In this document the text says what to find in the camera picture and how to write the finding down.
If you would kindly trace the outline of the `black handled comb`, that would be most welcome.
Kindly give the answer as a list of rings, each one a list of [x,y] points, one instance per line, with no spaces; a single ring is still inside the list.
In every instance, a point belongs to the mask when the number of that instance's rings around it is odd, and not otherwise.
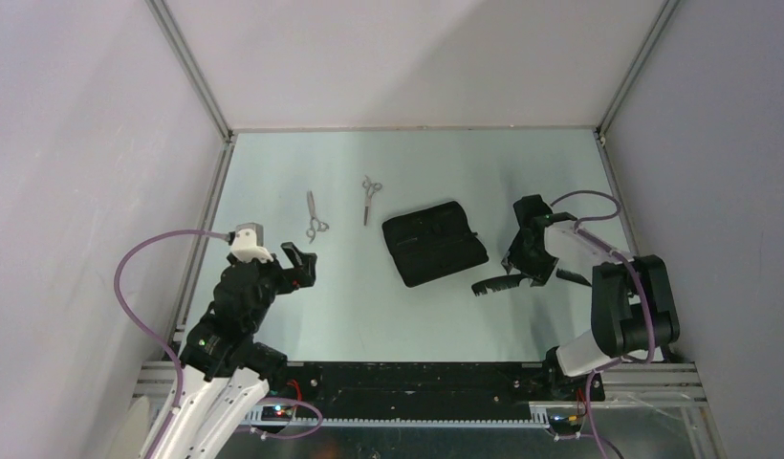
[[[476,296],[487,295],[517,288],[522,281],[529,279],[523,273],[506,274],[478,281],[471,285],[471,290]]]

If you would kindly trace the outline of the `black zippered tool case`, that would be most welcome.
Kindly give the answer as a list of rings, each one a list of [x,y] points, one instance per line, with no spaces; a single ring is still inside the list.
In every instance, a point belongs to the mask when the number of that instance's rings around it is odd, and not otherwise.
[[[381,224],[384,243],[408,288],[459,273],[489,261],[462,206],[449,201],[395,216]]]

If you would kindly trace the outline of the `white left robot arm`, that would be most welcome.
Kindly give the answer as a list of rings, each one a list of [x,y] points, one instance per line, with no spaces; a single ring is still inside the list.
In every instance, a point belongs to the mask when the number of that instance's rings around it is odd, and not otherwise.
[[[209,458],[248,411],[287,390],[287,356],[255,335],[278,296],[315,285],[317,256],[292,242],[281,249],[288,268],[261,246],[231,249],[207,310],[186,335],[176,380],[142,458]]]

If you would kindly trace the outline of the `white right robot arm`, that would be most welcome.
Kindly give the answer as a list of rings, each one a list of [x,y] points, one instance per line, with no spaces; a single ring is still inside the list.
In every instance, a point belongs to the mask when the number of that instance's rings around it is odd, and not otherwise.
[[[546,393],[566,400],[584,374],[638,352],[653,361],[677,341],[681,326],[665,262],[621,251],[585,228],[585,219],[556,212],[538,195],[513,205],[517,233],[502,261],[509,280],[543,287],[554,277],[590,290],[590,328],[549,353]]]

